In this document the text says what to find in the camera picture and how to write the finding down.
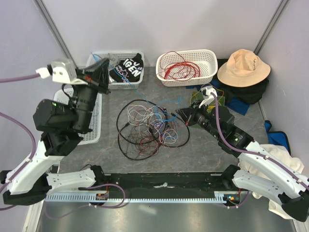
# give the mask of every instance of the beige hat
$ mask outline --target beige hat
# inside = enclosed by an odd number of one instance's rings
[[[218,79],[228,86],[248,87],[263,81],[269,73],[269,65],[252,51],[241,49],[234,52],[227,63],[221,66]]]

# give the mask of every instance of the gray wall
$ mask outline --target gray wall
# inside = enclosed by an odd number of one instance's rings
[[[259,56],[271,66],[269,86],[262,99],[267,119],[289,137],[292,156],[309,174],[309,1],[293,0]]]
[[[0,78],[33,74],[63,54],[32,0],[1,1]],[[60,86],[51,80],[0,84],[0,111],[24,123],[34,133],[32,115],[40,100],[52,98]],[[15,168],[30,152],[28,135],[0,117],[0,170]],[[0,212],[1,232],[20,232],[28,207]]]
[[[280,0],[43,0],[79,66],[93,51],[254,50]]]

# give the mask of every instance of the plastic basket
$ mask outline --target plastic basket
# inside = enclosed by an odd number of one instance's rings
[[[64,89],[70,96],[73,95],[74,90],[72,88]],[[54,96],[54,101],[68,104],[69,98],[63,93],[62,90],[58,90]],[[97,143],[101,136],[101,115],[102,115],[102,94],[98,94],[96,104],[92,112],[89,128],[91,132],[87,134],[79,134],[84,139],[78,145],[94,144]]]
[[[159,76],[164,76],[165,72],[163,69],[160,68],[160,63],[162,65],[162,68],[166,68],[167,66],[170,66],[172,63],[179,63],[182,62],[182,58],[179,57],[175,53],[168,53],[161,55],[157,62],[156,62],[156,68],[155,71],[157,73],[157,78],[162,82],[163,85],[168,87],[174,87],[174,86],[194,86],[194,85],[203,85],[206,83],[209,83],[212,80],[212,77],[217,73],[218,71],[218,63],[217,63],[217,57],[214,54],[214,52],[210,50],[190,50],[190,51],[181,51],[177,52],[179,53],[186,61],[190,61],[192,63],[195,63],[200,68],[200,77],[194,77],[191,79],[188,79],[187,81],[183,81],[185,79],[182,79],[181,81],[177,81],[174,79],[164,79]]]
[[[109,54],[111,54],[111,55],[118,57],[120,60],[125,60],[127,58],[134,58],[137,55],[137,53],[140,53],[141,59],[145,65],[144,54],[142,52],[93,52],[93,53],[99,55],[102,58],[105,58]],[[90,66],[94,63],[96,63],[96,60],[93,58],[92,54],[90,54],[88,61],[87,61],[87,66]],[[108,89],[137,89],[143,80],[144,69],[145,67],[140,73],[140,80],[138,82],[131,82],[131,83],[114,82],[108,85]]]

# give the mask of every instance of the marble-patterned surface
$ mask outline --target marble-patterned surface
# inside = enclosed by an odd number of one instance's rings
[[[192,89],[185,87],[165,87],[155,76],[155,68],[145,68],[144,79],[134,90],[112,90],[102,96],[102,126],[98,143],[81,145],[60,165],[61,172],[75,172],[86,164],[101,165],[105,173],[139,173],[139,172],[210,172],[224,171],[229,164],[238,160],[225,153],[217,141],[206,131],[190,128],[191,137],[188,144],[175,149],[160,148],[158,155],[143,161],[130,161],[122,155],[117,144],[116,118],[120,110],[131,100],[141,99],[158,103],[162,100],[177,100],[182,97],[181,107],[189,105]],[[164,102],[169,112],[175,112],[175,102]],[[262,114],[258,104],[250,106],[247,114],[242,116],[235,112],[235,125],[253,136],[259,143],[267,143]]]

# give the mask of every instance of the hat brim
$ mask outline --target hat brim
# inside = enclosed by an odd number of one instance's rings
[[[226,65],[222,65],[218,70],[218,79],[222,83],[233,86],[233,87],[248,87],[253,86],[261,81],[263,81],[266,77],[268,77],[270,73],[270,66],[261,62],[260,67],[256,72],[253,72],[246,76],[235,76],[226,71]]]

